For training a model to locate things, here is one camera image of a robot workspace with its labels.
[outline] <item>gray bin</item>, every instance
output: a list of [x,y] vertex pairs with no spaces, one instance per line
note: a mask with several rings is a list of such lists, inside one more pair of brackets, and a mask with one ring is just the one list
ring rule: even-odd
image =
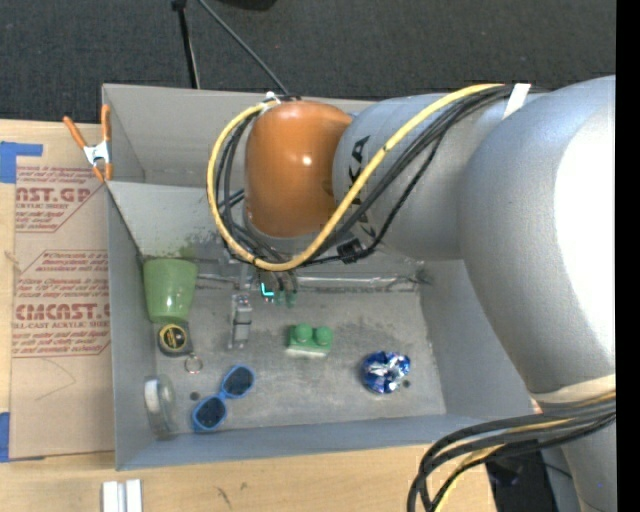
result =
[[[229,261],[205,193],[205,170],[224,125],[262,95],[105,85],[111,106],[114,180],[107,201],[116,466],[195,464],[431,443],[462,426],[531,412],[522,381],[496,339],[461,261],[423,263],[376,254],[300,273],[288,309],[251,297],[251,338],[228,348],[232,281],[246,265]],[[366,102],[320,100],[356,113]],[[235,162],[242,183],[242,148]],[[197,375],[184,357],[156,347],[147,316],[141,262],[196,261],[200,273],[189,317]],[[206,276],[226,277],[211,281]],[[327,325],[335,337],[326,358],[285,353],[291,325]],[[367,391],[358,365],[370,352],[394,350],[412,360],[409,387]],[[212,434],[194,434],[190,412],[218,392],[226,371],[256,372],[249,395],[227,402]],[[145,378],[169,376],[176,391],[177,434],[154,436],[144,403]]]

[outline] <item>wooden table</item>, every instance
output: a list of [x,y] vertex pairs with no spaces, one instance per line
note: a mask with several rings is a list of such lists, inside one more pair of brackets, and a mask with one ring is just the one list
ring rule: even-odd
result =
[[[0,183],[0,241],[11,247],[15,188]],[[0,412],[9,409],[13,265],[0,255]],[[405,510],[426,446],[116,472],[114,454],[92,453],[0,464],[0,508],[98,511],[105,481],[139,478],[147,512]],[[438,475],[445,478],[448,471]],[[494,512],[483,467],[463,475],[447,512]]]

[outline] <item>yellow cable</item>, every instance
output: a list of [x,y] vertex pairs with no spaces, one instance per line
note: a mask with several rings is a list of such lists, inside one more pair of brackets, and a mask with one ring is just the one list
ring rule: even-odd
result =
[[[609,391],[601,396],[592,398],[587,400],[586,402],[583,402],[582,405],[591,405],[594,403],[599,403],[599,402],[604,402],[606,400],[609,400],[611,398],[615,398],[616,396],[616,390],[614,389],[613,391]],[[507,432],[527,432],[530,430],[544,430],[546,428],[549,427],[554,427],[554,426],[558,426],[558,425],[562,425],[564,423],[567,423],[568,421],[571,421],[574,418],[561,418],[558,420],[550,420],[544,423],[537,423],[534,425],[524,425],[522,427],[515,427],[515,428],[511,428],[509,429]],[[505,446],[504,444],[499,444],[496,446],[489,446],[487,448],[482,448],[480,450],[476,450],[474,452],[471,452],[460,464],[458,464],[458,466],[456,467],[456,469],[451,473],[454,474],[456,471],[460,470],[462,467],[466,466],[467,464],[476,462],[478,460],[481,460],[489,455],[491,455],[493,452],[499,450],[500,448],[502,448],[503,446]],[[438,503],[438,506],[434,509],[433,512],[438,512],[439,510],[441,510],[442,506],[444,505],[445,500],[447,500],[449,493],[451,492],[451,490],[453,489],[453,483],[460,477],[460,475],[462,475],[462,473],[458,474],[453,482],[451,482],[451,485],[449,485],[449,488],[444,492],[442,499],[440,500],[440,502]]]
[[244,119],[248,118],[250,115],[264,110],[268,108],[270,103],[261,103],[254,107],[248,108],[241,114],[239,114],[236,118],[234,118],[222,131],[216,143],[213,146],[213,150],[211,151],[211,157],[209,159],[209,166],[207,168],[207,196],[209,198],[209,206],[211,208],[211,213],[215,220],[216,226],[220,232],[220,235],[225,239],[229,248],[233,250],[239,257],[246,260],[249,263],[252,263],[258,268],[268,270],[271,272],[284,272],[286,270],[291,270],[299,265],[302,265],[305,261],[313,256],[313,254],[318,250],[318,248],[322,245],[322,243],[327,239],[327,237],[331,234],[331,231],[336,227],[340,219],[345,215],[353,200],[358,196],[364,185],[367,183],[369,177],[374,173],[377,169],[378,165],[382,162],[385,156],[400,142],[404,137],[411,132],[416,126],[422,123],[429,116],[433,115],[438,110],[446,107],[447,105],[457,101],[466,96],[470,96],[472,94],[484,91],[486,89],[491,89],[494,87],[500,87],[503,84],[479,84],[472,85],[470,87],[465,87],[464,89],[460,89],[453,93],[447,94],[442,98],[439,98],[434,103],[431,103],[423,110],[421,110],[418,114],[412,117],[407,123],[405,123],[396,133],[394,133],[389,140],[378,150],[378,152],[373,156],[373,158],[369,161],[363,171],[358,176],[358,179],[354,182],[353,186],[344,197],[342,202],[338,205],[338,208],[333,213],[329,221],[322,228],[320,233],[316,236],[316,238],[307,246],[307,248],[302,251],[300,254],[294,256],[289,261],[284,263],[271,263],[260,258],[256,258],[249,251],[244,249],[229,233],[224,223],[222,222],[222,218],[220,217],[220,212],[218,211],[218,205],[215,200],[214,195],[214,187],[215,183],[215,164],[218,159],[218,153],[220,152],[220,148],[224,140],[227,138],[229,133],[239,125]]
[[[477,460],[483,459],[484,457],[488,457],[493,452],[499,450],[503,446],[504,446],[503,444],[500,444],[498,446],[490,446],[488,448],[483,448],[482,450],[477,450],[477,451],[469,454],[460,464],[458,464],[458,466],[456,466],[456,469],[451,474],[454,474],[456,471],[459,471],[461,468],[463,468],[467,464],[471,464],[471,463],[473,463],[473,462],[475,462]],[[433,509],[433,512],[438,512],[439,510],[442,509],[442,507],[444,506],[445,501],[449,498],[449,494],[451,493],[451,490],[453,489],[454,482],[458,478],[460,478],[462,476],[462,474],[463,473],[460,473],[460,474],[456,475],[456,477],[453,479],[453,481],[449,485],[449,488],[442,495],[442,498],[440,499],[440,502],[438,503],[436,508]]]

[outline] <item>orange clip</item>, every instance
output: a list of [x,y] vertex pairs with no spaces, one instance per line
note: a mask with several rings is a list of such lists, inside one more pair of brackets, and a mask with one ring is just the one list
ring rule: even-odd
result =
[[[75,125],[73,120],[64,116],[62,118],[62,122],[69,128],[71,132],[71,136],[73,140],[76,141],[76,144],[82,151],[84,151],[85,156],[89,163],[93,166],[93,173],[98,177],[101,183],[104,183],[104,180],[111,180],[113,177],[113,163],[111,162],[111,109],[109,105],[102,105],[102,110],[100,112],[100,123],[102,125],[102,142],[96,146],[88,146],[87,142],[84,140],[84,137],[78,130],[78,127]],[[100,172],[100,169],[96,165],[98,160],[104,160],[104,175]]]

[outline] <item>cardboard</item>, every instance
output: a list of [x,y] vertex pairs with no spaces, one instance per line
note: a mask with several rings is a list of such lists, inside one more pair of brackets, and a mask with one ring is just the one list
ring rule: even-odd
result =
[[11,318],[13,316],[13,219],[15,186],[0,183],[0,413],[9,410],[11,376]]
[[[227,263],[223,253],[204,194],[205,170],[228,122],[262,99],[248,93],[103,86],[115,165],[107,219],[116,467],[426,444],[488,417],[526,414],[529,398],[522,379],[493,333],[462,261],[429,262],[424,274],[429,284],[409,293],[383,284],[389,276],[414,274],[399,274],[403,258],[382,251],[353,265],[309,267],[298,273],[301,286],[292,309],[266,304],[253,286],[248,290],[253,304],[249,343],[244,350],[228,348],[235,293],[228,277],[239,275],[240,265]],[[340,103],[348,112],[365,106]],[[238,152],[241,157],[242,140]],[[236,178],[242,176],[241,160],[234,159]],[[225,276],[225,286],[203,280],[191,307],[193,350],[203,362],[197,375],[185,372],[184,358],[168,358],[157,349],[160,326],[148,318],[140,268],[142,258],[154,256],[193,258],[203,275]],[[336,278],[344,279],[347,290],[336,287]],[[385,291],[346,293],[374,283]],[[302,319],[333,329],[336,342],[327,364],[283,357],[288,328]],[[391,400],[377,400],[361,385],[356,369],[367,354],[390,346],[411,357],[411,387]],[[260,385],[234,401],[219,435],[193,433],[191,397],[216,392],[228,368],[238,363],[251,366]],[[169,377],[175,389],[180,435],[171,439],[158,439],[149,428],[142,384],[158,374]]]
[[[99,142],[99,126],[79,128]],[[62,123],[0,121],[0,140],[42,145],[2,184],[15,197],[0,232],[3,308],[13,296],[9,457],[113,449],[104,186]]]

